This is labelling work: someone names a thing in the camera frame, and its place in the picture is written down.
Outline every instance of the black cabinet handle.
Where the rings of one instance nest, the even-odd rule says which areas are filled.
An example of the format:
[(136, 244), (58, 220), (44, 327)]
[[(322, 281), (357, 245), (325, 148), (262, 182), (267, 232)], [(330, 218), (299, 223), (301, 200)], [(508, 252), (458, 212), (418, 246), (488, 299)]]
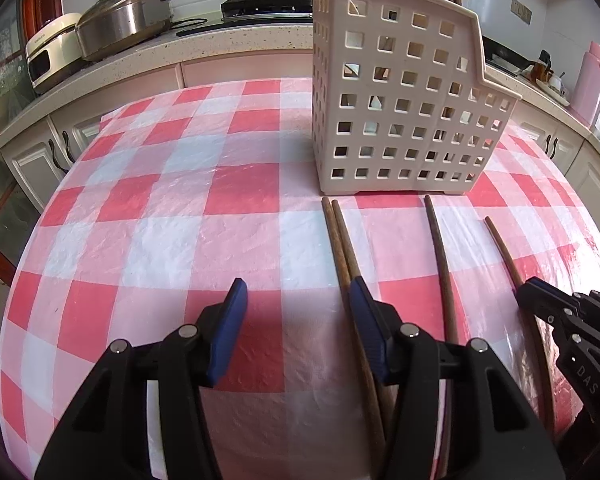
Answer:
[(54, 162), (54, 166), (58, 168), (58, 170), (62, 171), (64, 174), (69, 173), (69, 170), (66, 170), (60, 164), (58, 164), (58, 160), (56, 159), (56, 146), (54, 142), (49, 139), (49, 149), (51, 149), (51, 160)]
[(555, 149), (558, 147), (558, 137), (555, 137), (554, 139), (554, 150), (551, 153), (551, 156), (549, 157), (551, 160), (554, 160), (554, 156), (555, 156)]
[(75, 164), (74, 156), (71, 154), (71, 148), (69, 148), (69, 134), (66, 131), (62, 132), (62, 138), (64, 139), (64, 148), (66, 149), (66, 158), (68, 158), (72, 164)]

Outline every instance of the checkered tablecloth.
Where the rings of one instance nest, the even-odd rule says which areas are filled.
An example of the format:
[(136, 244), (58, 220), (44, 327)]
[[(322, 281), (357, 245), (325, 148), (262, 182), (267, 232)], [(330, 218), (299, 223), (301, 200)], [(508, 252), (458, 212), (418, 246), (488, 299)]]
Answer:
[[(169, 92), (105, 116), (20, 261), (0, 337), (0, 416), (29, 477), (107, 344), (161, 340), (240, 276), (249, 305), (230, 369), (203, 393), (227, 480), (368, 475), (350, 341), (312, 152), (310, 79)], [(443, 338), (422, 196), (341, 197), (363, 276)], [(524, 278), (600, 290), (600, 234), (548, 157), (510, 124), (474, 189), (434, 196), (463, 336), (481, 336), (536, 403), (491, 216)], [(579, 409), (554, 369), (557, 426)], [(155, 385), (154, 474), (164, 476)]]

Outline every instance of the silver bolt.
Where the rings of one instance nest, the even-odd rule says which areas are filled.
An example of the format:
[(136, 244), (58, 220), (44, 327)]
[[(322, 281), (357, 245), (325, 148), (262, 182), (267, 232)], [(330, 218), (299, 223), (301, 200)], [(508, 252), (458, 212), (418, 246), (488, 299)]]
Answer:
[(124, 339), (116, 339), (113, 343), (109, 345), (109, 350), (111, 350), (114, 354), (122, 354), (126, 350), (126, 341)]
[(488, 343), (479, 337), (475, 337), (471, 339), (471, 348), (473, 348), (476, 352), (486, 352), (489, 349)]
[(420, 329), (417, 325), (413, 323), (403, 323), (400, 327), (400, 332), (402, 335), (407, 337), (416, 337), (420, 333)]
[(195, 336), (198, 333), (198, 327), (195, 325), (183, 325), (178, 329), (178, 335), (185, 339)]

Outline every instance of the plastic basket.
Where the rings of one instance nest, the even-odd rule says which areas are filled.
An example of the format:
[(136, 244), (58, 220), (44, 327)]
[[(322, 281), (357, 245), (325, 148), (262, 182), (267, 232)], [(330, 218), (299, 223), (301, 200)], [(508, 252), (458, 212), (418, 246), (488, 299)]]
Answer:
[(484, 78), (478, 16), (447, 0), (314, 0), (313, 59), (325, 194), (466, 192), (521, 98)]

